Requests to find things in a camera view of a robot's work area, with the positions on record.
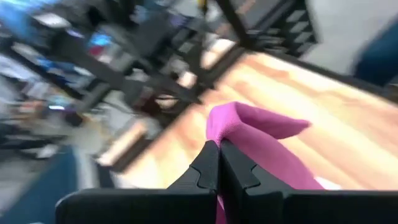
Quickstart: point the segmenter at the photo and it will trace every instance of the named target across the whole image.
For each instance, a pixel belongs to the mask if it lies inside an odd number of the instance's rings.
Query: blue object
[[[386,86],[398,75],[398,20],[373,40],[360,56],[354,77]]]
[[[75,65],[72,63],[54,62],[54,61],[48,60],[44,57],[37,58],[37,61],[46,70],[46,72],[49,72],[51,69],[56,68],[65,73],[71,73],[71,74],[80,76],[80,74],[78,72],[76,72],[76,70],[75,70]],[[54,76],[57,77],[58,81],[63,82],[64,84],[72,84],[73,83],[73,80],[69,80],[64,76],[56,75],[56,74],[54,74]]]
[[[88,47],[93,47],[93,46],[107,46],[111,42],[111,37],[102,34],[102,33],[95,33],[91,36],[90,42],[88,43]]]
[[[30,25],[30,15],[59,0],[2,0],[0,21],[18,38],[27,43],[44,44],[37,30]]]
[[[52,158],[46,171],[0,218],[0,224],[54,224],[57,202],[76,190],[76,158],[72,147],[67,146]]]

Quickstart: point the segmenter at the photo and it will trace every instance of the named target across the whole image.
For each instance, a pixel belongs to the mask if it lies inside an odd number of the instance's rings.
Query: black plastic part
[[[65,115],[65,122],[72,127],[79,127],[83,124],[83,118],[77,113],[68,113]]]
[[[102,166],[96,161],[94,161],[94,163],[98,174],[99,186],[101,188],[109,188],[109,189],[115,188],[115,184],[111,176],[112,173],[110,167]]]
[[[208,141],[191,163],[188,170],[169,189],[218,189],[219,150],[215,142]]]
[[[209,141],[168,189],[93,189],[69,195],[57,205],[56,224],[214,223],[218,161],[218,147]],[[110,177],[100,180],[104,184]]]
[[[398,192],[296,192],[285,200],[285,223],[397,223]]]
[[[229,224],[398,222],[398,192],[294,190],[227,140],[221,158]]]
[[[214,223],[214,190],[91,189],[62,199],[56,224]]]
[[[279,190],[289,186],[261,169],[227,140],[221,142],[221,158],[220,192],[227,222],[275,223],[280,219],[283,195]],[[261,194],[248,195],[249,189],[259,187],[264,190]]]
[[[223,11],[226,20],[231,24],[233,31],[238,36],[240,45],[251,49],[253,42],[246,31],[246,26],[235,12],[237,9],[232,5],[230,0],[216,0],[216,2]]]

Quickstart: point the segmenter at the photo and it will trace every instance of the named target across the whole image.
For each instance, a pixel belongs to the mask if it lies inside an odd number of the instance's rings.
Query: wooden floor
[[[215,47],[205,63],[223,49],[223,44]],[[344,189],[398,189],[398,108],[383,99],[253,54],[231,68],[203,101],[191,106],[123,176],[138,187],[169,186],[206,141],[206,117],[212,107],[240,101],[311,121],[312,127],[281,143],[316,176]],[[134,134],[126,135],[129,139]]]

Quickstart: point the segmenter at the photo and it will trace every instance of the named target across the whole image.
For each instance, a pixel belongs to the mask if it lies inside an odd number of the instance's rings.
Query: pink cloth
[[[222,139],[230,140],[259,166],[295,189],[318,190],[323,187],[313,174],[277,140],[295,136],[309,126],[305,120],[232,102],[212,109],[206,137],[218,146]],[[225,223],[222,204],[217,206],[216,223]]]

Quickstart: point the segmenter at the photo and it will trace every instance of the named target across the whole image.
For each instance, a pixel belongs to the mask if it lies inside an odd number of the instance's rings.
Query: black metal bar
[[[230,0],[216,0],[220,9],[223,11],[226,20],[229,22],[233,28],[235,34],[238,36],[240,44],[242,47],[251,49],[252,42],[250,36],[246,32],[245,25],[235,12],[235,8]]]
[[[86,113],[90,109],[97,106],[99,103],[102,102],[103,98],[108,95],[108,93],[112,90],[111,86],[107,83],[99,83],[93,91],[87,93],[83,99],[78,104],[78,108],[76,112]]]
[[[232,47],[228,52],[225,53],[224,57],[221,57],[218,62],[216,62],[208,72],[208,81],[215,82],[243,55],[244,48],[237,45]],[[205,86],[196,85],[193,90],[200,96],[208,88]],[[191,103],[186,101],[178,101],[173,107],[171,107],[170,114],[160,114],[155,117],[156,120],[162,125],[164,130],[170,126],[182,112],[187,109]],[[155,139],[146,140],[144,144],[134,144],[130,149],[128,149],[113,165],[112,170],[115,172],[122,172],[127,168],[127,166],[136,159],[141,152],[145,151],[157,138],[160,138],[162,133],[160,133]]]
[[[276,10],[266,14],[259,22],[253,27],[254,30],[260,32],[257,33],[253,38],[256,39],[262,34],[264,34],[268,28],[270,28],[275,22],[278,21],[285,13],[289,11],[291,7],[294,6],[295,0],[281,1],[275,8]]]
[[[111,88],[120,90],[124,82],[123,72],[118,72],[90,56],[85,48],[85,39],[68,34],[61,35],[54,44],[54,55],[69,58],[74,64],[87,69]]]

